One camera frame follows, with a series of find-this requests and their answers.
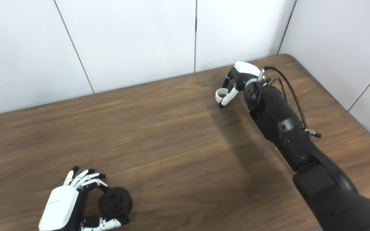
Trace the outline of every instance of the black cable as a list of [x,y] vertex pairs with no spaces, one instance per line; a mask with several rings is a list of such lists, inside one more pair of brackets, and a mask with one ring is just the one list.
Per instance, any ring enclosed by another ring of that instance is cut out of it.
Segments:
[[281,81],[281,78],[276,78],[274,80],[272,80],[272,82],[270,83],[270,85],[272,86],[272,84],[278,80],[279,81],[279,84],[281,85],[281,89],[282,89],[282,94],[284,95],[284,99],[286,102],[288,102],[288,100],[286,99],[286,92],[285,92],[285,88],[284,88],[284,85],[282,84],[282,81]]
[[278,72],[278,74],[280,76],[282,76],[282,78],[285,80],[285,83],[288,85],[288,88],[290,89],[290,91],[291,91],[291,93],[294,97],[295,103],[298,106],[298,111],[299,111],[299,114],[301,115],[302,122],[304,123],[304,127],[305,127],[305,129],[307,129],[308,125],[307,125],[306,120],[305,120],[304,112],[302,111],[301,105],[299,104],[298,97],[296,96],[295,91],[292,88],[291,83],[289,83],[289,80],[285,77],[285,75],[280,70],[276,69],[276,67],[265,66],[265,67],[263,67],[263,69],[264,70],[273,70],[275,72]]

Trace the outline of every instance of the wooden table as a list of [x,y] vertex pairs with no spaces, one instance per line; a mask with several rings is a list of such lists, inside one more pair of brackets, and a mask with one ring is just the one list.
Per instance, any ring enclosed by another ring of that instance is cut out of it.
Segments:
[[[294,58],[250,63],[286,74],[310,128],[323,134],[317,145],[370,198],[370,134]],[[95,168],[111,187],[129,190],[134,208],[121,231],[317,226],[242,96],[226,108],[214,101],[229,69],[0,114],[0,230],[37,230],[50,191],[74,165]],[[100,196],[91,193],[86,214],[97,213]]]

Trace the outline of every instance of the black rubber cup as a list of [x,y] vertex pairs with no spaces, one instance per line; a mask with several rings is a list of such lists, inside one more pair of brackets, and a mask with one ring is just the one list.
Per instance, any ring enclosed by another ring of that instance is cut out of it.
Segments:
[[100,210],[106,217],[128,216],[132,210],[132,204],[132,198],[128,190],[122,187],[114,187],[101,197]]

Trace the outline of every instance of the cable connector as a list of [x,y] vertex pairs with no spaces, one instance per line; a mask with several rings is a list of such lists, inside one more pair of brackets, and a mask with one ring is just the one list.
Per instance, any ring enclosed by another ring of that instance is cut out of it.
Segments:
[[315,130],[312,130],[312,129],[305,129],[305,132],[308,133],[309,136],[314,136],[316,138],[322,137],[322,134],[317,133]]

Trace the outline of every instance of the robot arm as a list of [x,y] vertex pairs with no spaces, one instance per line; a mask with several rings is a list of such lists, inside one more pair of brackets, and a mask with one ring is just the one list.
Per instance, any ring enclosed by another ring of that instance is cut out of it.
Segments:
[[[269,84],[270,80],[263,79],[265,70],[275,70],[285,80],[286,77],[274,67],[239,71],[240,63],[228,72],[222,87],[235,80],[232,89],[243,92],[251,118],[295,172],[294,184],[322,229],[370,231],[370,199],[359,195],[348,176],[312,142],[311,136],[320,137],[320,134],[308,129],[303,115],[301,121],[281,92]],[[226,104],[216,95],[220,107],[224,107]]]
[[[75,176],[78,170],[78,166],[71,169],[64,184],[52,190],[39,230],[104,231],[128,224],[128,214],[132,209],[132,199],[128,191],[121,187],[109,189],[101,180],[105,175],[94,173],[94,169],[87,169]],[[82,218],[88,192],[97,187],[104,192],[100,199],[100,211],[104,217]]]

